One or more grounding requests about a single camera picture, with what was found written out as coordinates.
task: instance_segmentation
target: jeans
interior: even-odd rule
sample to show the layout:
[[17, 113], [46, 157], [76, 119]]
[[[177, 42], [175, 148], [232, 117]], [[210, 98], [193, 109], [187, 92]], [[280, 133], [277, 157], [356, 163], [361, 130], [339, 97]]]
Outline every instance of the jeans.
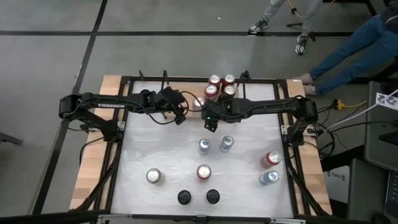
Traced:
[[367, 72], [383, 62], [393, 59], [398, 55], [398, 34], [386, 30], [385, 24], [380, 16], [375, 16], [358, 30], [351, 37], [332, 52], [326, 59], [311, 69], [310, 75], [316, 80], [325, 72], [342, 62], [359, 50], [366, 48], [354, 63], [343, 70], [335, 78], [328, 80], [315, 87], [319, 94], [327, 93], [348, 83], [363, 72]]
[[[322, 0], [309, 0], [308, 9], [305, 13], [303, 26], [302, 26], [302, 35], [308, 36], [308, 34], [312, 31], [313, 22], [317, 16], [319, 8], [322, 5]], [[264, 19], [268, 22], [272, 16], [274, 16], [280, 7], [286, 2], [286, 0], [271, 0], [269, 5], [264, 12]]]

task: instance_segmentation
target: shoe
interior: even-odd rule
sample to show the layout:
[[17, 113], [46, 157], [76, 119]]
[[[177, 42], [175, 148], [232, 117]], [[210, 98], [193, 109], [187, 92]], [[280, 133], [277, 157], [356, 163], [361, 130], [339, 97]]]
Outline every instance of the shoe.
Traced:
[[301, 80], [303, 82], [303, 84], [313, 84], [313, 78], [311, 77], [311, 75], [309, 73], [305, 73], [299, 77], [294, 77], [293, 79], [295, 80]]
[[300, 35], [297, 37], [296, 54], [303, 55], [307, 51], [308, 37]]
[[265, 21], [263, 18], [261, 18], [258, 22], [250, 26], [249, 32], [251, 34], [257, 34], [260, 30], [266, 29], [269, 27], [269, 22]]
[[304, 87], [304, 93], [306, 96], [316, 96], [318, 95], [317, 90], [315, 89], [315, 86], [313, 85], [303, 85]]

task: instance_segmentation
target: can lid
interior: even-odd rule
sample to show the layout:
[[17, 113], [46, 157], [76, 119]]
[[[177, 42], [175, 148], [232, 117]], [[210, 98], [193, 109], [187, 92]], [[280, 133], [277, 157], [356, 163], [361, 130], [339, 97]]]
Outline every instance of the can lid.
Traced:
[[198, 97], [198, 100], [195, 99], [195, 100], [193, 101], [193, 104], [194, 104], [195, 106], [202, 106], [202, 105], [205, 104], [205, 102], [203, 101], [202, 98], [199, 98], [199, 97]]
[[200, 147], [205, 148], [205, 149], [209, 148], [210, 147], [210, 141], [207, 140], [207, 139], [201, 139], [199, 141], [199, 145], [200, 145]]
[[274, 170], [268, 172], [268, 179], [269, 179], [271, 182], [278, 182], [278, 180], [279, 180], [279, 173], [276, 172], [276, 171], [274, 171]]
[[147, 180], [148, 182], [154, 184], [160, 180], [160, 171], [156, 168], [152, 168], [147, 172]]
[[234, 144], [234, 138], [232, 138], [231, 136], [224, 136], [223, 141], [224, 144], [226, 144], [227, 146]]
[[232, 75], [232, 74], [228, 74], [228, 75], [226, 75], [226, 76], [224, 77], [224, 79], [225, 79], [225, 81], [231, 83], [231, 82], [234, 82], [234, 81], [235, 81], [235, 76]]
[[207, 92], [208, 94], [214, 94], [214, 93], [217, 92], [217, 87], [215, 87], [214, 85], [208, 85], [208, 86], [206, 87], [206, 92]]
[[215, 189], [211, 189], [207, 192], [206, 199], [209, 203], [215, 204], [220, 200], [220, 193]]
[[278, 152], [271, 151], [268, 154], [269, 161], [273, 164], [278, 164], [280, 162], [280, 155]]
[[211, 77], [209, 78], [211, 83], [219, 83], [221, 78], [217, 74], [212, 74]]
[[191, 193], [187, 190], [182, 190], [178, 193], [178, 202], [182, 205], [186, 205], [191, 201]]
[[211, 169], [208, 165], [200, 165], [198, 167], [197, 174], [199, 177], [207, 179], [211, 175]]
[[228, 85], [224, 88], [224, 92], [227, 93], [228, 95], [234, 95], [235, 94], [235, 87]]

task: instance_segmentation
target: label sticker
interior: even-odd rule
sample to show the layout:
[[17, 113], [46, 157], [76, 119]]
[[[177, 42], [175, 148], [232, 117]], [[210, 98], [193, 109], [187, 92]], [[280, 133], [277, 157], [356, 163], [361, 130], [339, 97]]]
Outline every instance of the label sticker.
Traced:
[[376, 93], [376, 103], [384, 100], [382, 103], [379, 105], [385, 106], [394, 110], [398, 110], [398, 98], [381, 94], [381, 93]]

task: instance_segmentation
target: blue soda can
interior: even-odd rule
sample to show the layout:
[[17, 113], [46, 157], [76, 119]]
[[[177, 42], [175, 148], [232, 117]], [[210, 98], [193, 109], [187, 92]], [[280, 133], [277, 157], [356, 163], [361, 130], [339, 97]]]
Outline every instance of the blue soda can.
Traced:
[[234, 139], [231, 136], [224, 136], [220, 145], [221, 152], [229, 152], [233, 144]]
[[279, 181], [279, 173], [274, 170], [266, 172], [260, 175], [259, 180], [262, 185], [274, 184]]
[[210, 142], [207, 139], [201, 139], [199, 141], [199, 153], [202, 155], [207, 155], [210, 150]]

